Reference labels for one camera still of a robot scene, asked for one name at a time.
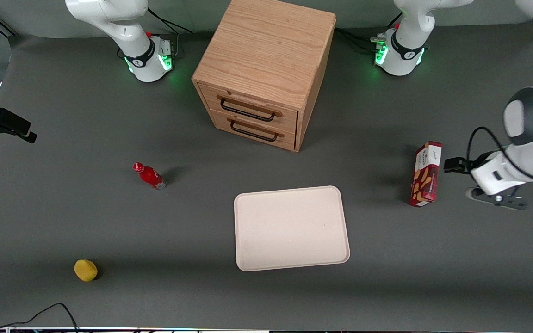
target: red bottle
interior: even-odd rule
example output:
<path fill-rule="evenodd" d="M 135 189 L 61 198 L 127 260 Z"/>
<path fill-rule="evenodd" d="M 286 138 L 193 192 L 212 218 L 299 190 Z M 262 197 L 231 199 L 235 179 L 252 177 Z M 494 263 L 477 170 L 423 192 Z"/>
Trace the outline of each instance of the red bottle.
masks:
<path fill-rule="evenodd" d="M 148 183 L 156 190 L 161 190 L 166 187 L 166 182 L 163 181 L 163 178 L 152 167 L 137 162 L 133 164 L 133 169 L 139 173 L 142 181 Z"/>

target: white tray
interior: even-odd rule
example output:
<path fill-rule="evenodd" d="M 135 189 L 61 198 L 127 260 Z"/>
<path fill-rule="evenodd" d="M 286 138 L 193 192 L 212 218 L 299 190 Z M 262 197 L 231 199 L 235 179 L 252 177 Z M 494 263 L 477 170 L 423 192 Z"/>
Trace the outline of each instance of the white tray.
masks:
<path fill-rule="evenodd" d="M 243 271 L 349 260 L 341 192 L 334 186 L 243 193 L 234 211 L 236 262 Z"/>

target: black metal handle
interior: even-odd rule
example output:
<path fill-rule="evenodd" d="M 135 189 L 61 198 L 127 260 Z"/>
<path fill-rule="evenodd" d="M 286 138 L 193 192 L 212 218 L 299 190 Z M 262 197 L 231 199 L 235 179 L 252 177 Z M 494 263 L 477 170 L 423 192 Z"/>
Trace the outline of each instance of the black metal handle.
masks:
<path fill-rule="evenodd" d="M 245 111 L 238 110 L 237 108 L 225 106 L 225 105 L 223 105 L 225 103 L 225 101 L 226 101 L 226 99 L 222 99 L 222 102 L 220 103 L 221 106 L 222 106 L 222 109 L 224 109 L 224 110 L 228 110 L 228 111 L 231 111 L 231 112 L 234 112 L 234 113 L 237 113 L 237 114 L 241 114 L 243 116 L 247 116 L 247 117 L 250 117 L 250 118 L 262 120 L 263 122 L 272 122 L 272 120 L 275 119 L 275 112 L 271 113 L 271 116 L 269 118 L 265 118 L 265 117 L 257 116 L 256 114 L 252 114 L 252 113 L 248 113 L 248 112 L 245 112 Z"/>
<path fill-rule="evenodd" d="M 237 131 L 238 133 L 242 133 L 242 134 L 245 134 L 245 135 L 250 135 L 252 137 L 256 137 L 256 139 L 261 139 L 261 140 L 268 141 L 268 142 L 274 142 L 277 139 L 277 136 L 278 136 L 277 133 L 275 133 L 275 137 L 266 137 L 266 136 L 254 134 L 252 132 L 241 130 L 241 129 L 237 129 L 237 128 L 233 127 L 235 122 L 233 120 L 230 120 L 230 121 L 231 121 L 230 127 L 231 127 L 232 131 Z"/>

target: green led light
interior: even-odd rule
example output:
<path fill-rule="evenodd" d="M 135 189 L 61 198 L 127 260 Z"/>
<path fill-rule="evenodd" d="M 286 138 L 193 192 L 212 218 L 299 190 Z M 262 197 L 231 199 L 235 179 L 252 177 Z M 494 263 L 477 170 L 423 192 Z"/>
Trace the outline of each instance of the green led light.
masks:
<path fill-rule="evenodd" d="M 131 64 L 127 60 L 127 57 L 124 58 L 124 61 L 127 63 L 127 66 L 129 66 L 129 72 L 133 73 L 133 68 L 131 68 Z"/>
<path fill-rule="evenodd" d="M 388 54 L 388 47 L 387 46 L 383 46 L 379 51 L 378 51 L 378 54 L 376 55 L 376 63 L 378 65 L 382 65 L 384 63 L 384 60 L 385 60 L 385 55 Z"/>
<path fill-rule="evenodd" d="M 157 59 L 159 59 L 163 69 L 166 71 L 172 69 L 172 58 L 169 55 L 157 55 Z"/>
<path fill-rule="evenodd" d="M 419 59 L 416 61 L 416 64 L 419 65 L 421 63 L 421 58 L 423 58 L 423 53 L 425 53 L 425 47 L 421 50 L 421 54 L 419 55 Z"/>

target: yellow sponge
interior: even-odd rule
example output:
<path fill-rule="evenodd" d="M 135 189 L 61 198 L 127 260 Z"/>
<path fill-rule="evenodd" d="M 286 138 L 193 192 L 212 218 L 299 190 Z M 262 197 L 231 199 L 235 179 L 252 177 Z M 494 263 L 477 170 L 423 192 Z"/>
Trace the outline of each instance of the yellow sponge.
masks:
<path fill-rule="evenodd" d="M 75 262 L 74 272 L 84 282 L 90 282 L 96 278 L 98 269 L 91 261 L 80 259 Z"/>

